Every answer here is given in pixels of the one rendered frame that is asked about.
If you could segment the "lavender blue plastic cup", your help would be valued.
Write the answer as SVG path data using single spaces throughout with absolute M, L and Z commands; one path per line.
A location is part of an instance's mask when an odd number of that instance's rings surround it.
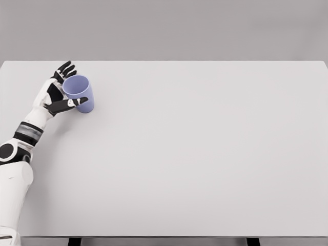
M 91 83 L 83 75 L 73 75 L 67 78 L 63 83 L 63 91 L 68 99 L 78 99 L 87 97 L 88 100 L 77 109 L 81 113 L 90 113 L 94 109 L 94 96 Z

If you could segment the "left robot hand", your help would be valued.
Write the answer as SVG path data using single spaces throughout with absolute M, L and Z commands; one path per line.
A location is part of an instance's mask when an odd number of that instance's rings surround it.
M 69 99 L 63 91 L 63 83 L 69 77 L 76 75 L 77 70 L 71 61 L 67 61 L 55 70 L 54 74 L 46 80 L 34 100 L 33 107 L 46 109 L 52 116 L 57 113 L 69 111 L 86 103 L 89 98 L 81 97 Z

